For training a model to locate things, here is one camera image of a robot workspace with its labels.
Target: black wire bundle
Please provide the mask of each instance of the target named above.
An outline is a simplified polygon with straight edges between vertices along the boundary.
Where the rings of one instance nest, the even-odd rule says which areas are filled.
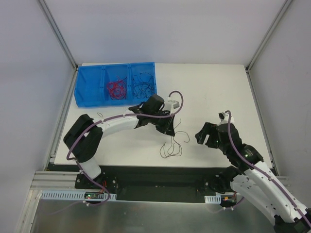
[[[181,119],[180,119],[179,124],[176,125],[176,127],[174,129],[176,129],[180,124],[181,124]],[[185,131],[175,132],[175,134],[177,134],[177,133],[185,133],[188,137],[188,141],[184,141],[184,142],[186,142],[186,143],[190,142],[190,137],[189,137],[189,134],[187,132],[185,132]],[[171,156],[179,157],[182,155],[183,148],[181,147],[181,144],[175,140],[174,137],[171,136],[171,146],[167,149],[167,152],[165,152],[165,145],[166,145],[166,143],[164,143],[163,146],[160,148],[160,155],[163,159],[166,159],[166,158],[171,157]],[[174,152],[176,145],[178,148],[178,152]]]
[[[150,76],[148,81],[143,81],[142,76]],[[137,99],[149,98],[155,93],[154,77],[150,73],[143,72],[133,76],[133,96]]]

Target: blue plastic container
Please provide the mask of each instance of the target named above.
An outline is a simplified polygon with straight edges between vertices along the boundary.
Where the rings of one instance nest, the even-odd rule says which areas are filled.
[[[108,84],[123,80],[126,95],[111,98]],[[79,67],[74,96],[78,107],[134,105],[156,94],[155,64],[131,63]]]

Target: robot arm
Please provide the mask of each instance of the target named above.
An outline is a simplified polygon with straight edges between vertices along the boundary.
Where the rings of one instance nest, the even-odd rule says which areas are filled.
[[[308,232],[310,211],[283,186],[258,151],[242,143],[238,130],[231,123],[234,121],[230,122],[230,114],[220,113],[218,125],[206,122],[195,135],[198,144],[203,144],[209,135],[205,145],[220,149],[233,165],[210,182],[211,188],[216,192],[234,190],[240,193],[274,224],[277,233]]]
[[[69,149],[74,145],[72,153],[75,159],[84,173],[94,180],[101,174],[94,155],[102,138],[122,130],[137,129],[148,123],[154,124],[156,130],[163,134],[175,136],[172,111],[178,107],[179,102],[170,97],[165,102],[163,98],[154,94],[146,102],[130,107],[123,116],[110,117],[109,121],[92,119],[84,114],[65,135],[64,143]],[[87,133],[78,140],[87,128]]]

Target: metal frame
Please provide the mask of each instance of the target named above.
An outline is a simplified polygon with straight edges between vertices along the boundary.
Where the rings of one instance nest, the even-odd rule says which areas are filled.
[[[263,51],[263,49],[267,45],[269,39],[271,38],[271,35],[276,30],[278,24],[282,20],[283,16],[287,12],[287,10],[289,9],[289,7],[291,6],[293,1],[294,0],[285,0],[280,11],[278,12],[277,16],[273,20],[270,28],[268,29],[268,31],[265,34],[264,38],[262,39],[260,45],[258,46],[255,54],[253,55],[249,65],[246,68],[247,77],[248,77],[248,80],[250,83],[250,88],[251,88],[253,98],[255,101],[255,106],[256,106],[256,109],[257,109],[257,112],[259,115],[259,120],[260,120],[260,124],[262,127],[262,131],[264,133],[265,141],[266,141],[266,144],[267,144],[267,147],[269,149],[270,156],[271,156],[271,159],[272,159],[272,162],[274,165],[275,165],[275,163],[274,163],[274,159],[272,156],[269,140],[267,138],[266,130],[265,130],[265,127],[264,127],[264,124],[262,121],[262,117],[261,117],[260,107],[259,107],[259,104],[257,101],[256,93],[254,91],[254,88],[253,88],[253,85],[251,82],[251,78],[249,76],[249,72],[250,72],[251,68],[254,66],[254,64],[256,63],[258,57],[260,56],[261,52]],[[53,137],[53,141],[52,141],[52,144],[50,146],[50,149],[49,149],[49,152],[47,155],[48,158],[47,158],[47,161],[45,164],[45,169],[46,169],[48,167],[49,163],[53,162],[53,160],[55,158],[55,154],[56,154],[57,147],[58,147],[59,140],[60,140],[60,135],[61,135],[61,132],[62,132],[63,127],[64,127],[64,123],[65,123],[65,120],[66,120],[66,117],[68,114],[68,110],[69,110],[69,106],[70,106],[70,102],[71,102],[71,98],[72,98],[72,93],[74,90],[74,84],[75,84],[78,65],[76,64],[74,57],[72,56],[72,54],[71,54],[61,32],[60,32],[60,30],[56,24],[56,22],[52,16],[52,13],[51,13],[50,9],[48,8],[45,0],[37,0],[37,2],[39,4],[40,8],[42,9],[49,25],[51,26],[51,29],[53,30],[54,35],[57,38],[57,40],[58,40],[61,48],[63,49],[66,57],[68,58],[70,64],[72,65],[72,67],[75,70],[75,73],[71,79],[71,82],[70,82],[70,85],[69,85],[69,88],[67,91],[67,95],[64,99],[64,103],[62,106],[62,112],[61,112],[60,117],[58,119],[57,127],[56,127],[54,137]],[[33,182],[31,184],[30,191],[29,191],[29,194],[28,194],[28,197],[27,197],[27,200],[26,200],[23,212],[22,212],[21,219],[20,219],[18,226],[17,226],[17,232],[19,232],[19,233],[29,233],[30,232],[42,190],[71,190],[71,191],[77,190],[74,188],[77,174],[78,174],[78,172],[37,171],[35,173]],[[280,177],[280,176],[278,176],[278,179],[291,192],[289,179],[287,177]]]

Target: white table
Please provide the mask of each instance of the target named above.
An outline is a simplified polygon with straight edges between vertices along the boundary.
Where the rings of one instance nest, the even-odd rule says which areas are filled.
[[[206,121],[218,123],[218,113],[228,109],[232,112],[243,142],[254,146],[268,166],[272,166],[244,66],[156,64],[155,76],[157,93],[163,99],[173,90],[179,90],[184,95],[184,108],[175,117],[175,125],[182,119],[176,130],[186,131],[191,139],[189,143],[184,143],[186,136],[176,135],[176,140],[182,145],[183,154],[180,157],[161,158],[159,150],[171,138],[159,133],[154,125],[147,125],[104,138],[95,154],[100,165],[227,167],[230,162],[220,150],[198,145],[194,135]],[[173,94],[172,97],[180,101],[178,94]],[[99,112],[108,117],[123,113],[127,108],[128,106],[78,108],[73,97],[54,163],[75,164],[66,160],[68,148],[63,138],[80,115],[88,114],[92,118],[98,118]]]

